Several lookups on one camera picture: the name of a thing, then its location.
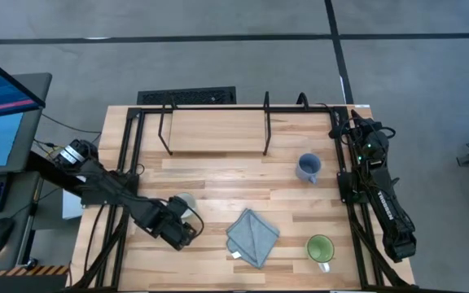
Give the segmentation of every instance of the black floor stripe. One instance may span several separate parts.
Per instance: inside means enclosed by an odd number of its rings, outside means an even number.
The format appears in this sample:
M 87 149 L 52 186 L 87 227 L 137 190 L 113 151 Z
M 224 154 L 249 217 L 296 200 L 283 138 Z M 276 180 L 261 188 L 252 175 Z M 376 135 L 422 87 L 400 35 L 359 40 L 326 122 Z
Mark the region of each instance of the black floor stripe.
M 255 34 L 255 35 L 209 35 L 174 37 L 109 37 L 93 38 L 40 38 L 40 39 L 0 39 L 0 45 L 52 45 L 52 44 L 110 44 L 148 42 L 233 42 L 233 41 L 309 41 L 330 40 L 330 34 Z
M 340 35 L 341 40 L 442 40 L 469 39 L 469 33 L 376 33 Z
M 354 98 L 350 89 L 350 81 L 348 80 L 347 65 L 343 56 L 343 48 L 341 47 L 340 34 L 338 33 L 338 24 L 335 21 L 334 7 L 331 0 L 325 0 L 325 8 L 329 25 L 331 26 L 332 44 L 334 45 L 335 59 L 338 64 L 338 72 L 340 73 L 341 83 L 343 84 L 343 95 L 347 104 L 354 104 Z

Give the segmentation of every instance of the yellow black striped tape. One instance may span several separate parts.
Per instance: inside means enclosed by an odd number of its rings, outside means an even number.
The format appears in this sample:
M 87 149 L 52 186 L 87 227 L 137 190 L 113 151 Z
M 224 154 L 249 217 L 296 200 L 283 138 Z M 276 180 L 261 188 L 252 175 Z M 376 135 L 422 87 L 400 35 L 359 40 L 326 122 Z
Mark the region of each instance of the yellow black striped tape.
M 66 273 L 68 273 L 67 265 L 38 265 L 37 267 L 29 271 L 22 267 L 15 267 L 10 270 L 3 270 L 0 271 L 0 277 L 62 275 Z

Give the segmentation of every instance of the gray cloth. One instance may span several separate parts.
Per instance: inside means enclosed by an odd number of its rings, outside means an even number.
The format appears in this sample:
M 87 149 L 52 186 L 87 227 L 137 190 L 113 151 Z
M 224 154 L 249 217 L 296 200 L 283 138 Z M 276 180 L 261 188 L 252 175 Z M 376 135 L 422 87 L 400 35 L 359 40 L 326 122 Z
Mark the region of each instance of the gray cloth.
M 246 208 L 240 218 L 227 229 L 227 249 L 231 253 L 240 253 L 243 260 L 261 269 L 279 235 L 278 229 Z

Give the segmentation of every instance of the green mug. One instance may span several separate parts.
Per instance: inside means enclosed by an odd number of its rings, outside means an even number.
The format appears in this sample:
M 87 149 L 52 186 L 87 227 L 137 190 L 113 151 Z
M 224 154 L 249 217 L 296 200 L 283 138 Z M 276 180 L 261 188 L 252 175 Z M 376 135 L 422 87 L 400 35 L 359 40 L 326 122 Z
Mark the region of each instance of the green mug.
M 314 235 L 305 244 L 305 250 L 311 260 L 318 263 L 321 271 L 328 273 L 331 271 L 329 261 L 334 256 L 334 244 L 324 235 Z

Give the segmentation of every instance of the wooden table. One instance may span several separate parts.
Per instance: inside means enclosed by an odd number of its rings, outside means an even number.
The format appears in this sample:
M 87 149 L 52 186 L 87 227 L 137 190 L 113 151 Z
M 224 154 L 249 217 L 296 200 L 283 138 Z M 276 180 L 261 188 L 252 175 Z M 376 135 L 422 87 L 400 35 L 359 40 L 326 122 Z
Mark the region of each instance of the wooden table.
M 371 116 L 368 107 L 356 110 L 364 117 Z M 99 157 L 110 170 L 116 167 L 126 112 L 126 106 L 112 106 L 107 111 Z M 166 115 L 165 137 L 171 128 L 171 115 Z M 130 162 L 133 149 L 135 123 L 127 162 Z M 334 141 L 327 135 L 331 129 L 327 114 L 271 114 L 272 138 L 267 156 L 251 153 L 175 153 L 169 156 L 157 137 L 159 123 L 159 114 L 147 115 L 139 156 L 139 163 L 146 171 L 140 176 L 138 193 L 158 198 L 168 198 L 179 192 L 193 194 L 205 229 L 189 247 L 175 251 L 164 240 L 153 239 L 144 233 L 130 219 L 119 285 L 121 291 L 360 288 L 347 210 L 340 202 L 335 179 L 338 163 Z M 322 160 L 316 185 L 299 181 L 294 173 L 298 157 L 306 152 L 313 152 Z M 254 269 L 243 260 L 234 260 L 226 249 L 226 228 L 245 208 L 258 212 L 280 230 L 280 238 L 262 270 Z M 81 277 L 98 210 L 98 207 L 86 207 L 82 216 L 72 258 L 74 281 Z M 100 217 L 91 244 L 90 263 L 102 246 L 106 215 L 107 208 Z M 384 253 L 382 230 L 373 212 L 371 217 L 378 249 Z M 195 218 L 191 223 L 199 228 Z M 335 244 L 330 273 L 322 273 L 305 254 L 305 243 L 314 234 L 325 234 Z M 370 256 L 364 247 L 363 251 L 367 277 L 373 284 Z M 393 264 L 385 258 L 403 279 L 414 283 L 408 260 Z M 108 261 L 104 284 L 110 283 L 113 259 L 110 257 Z

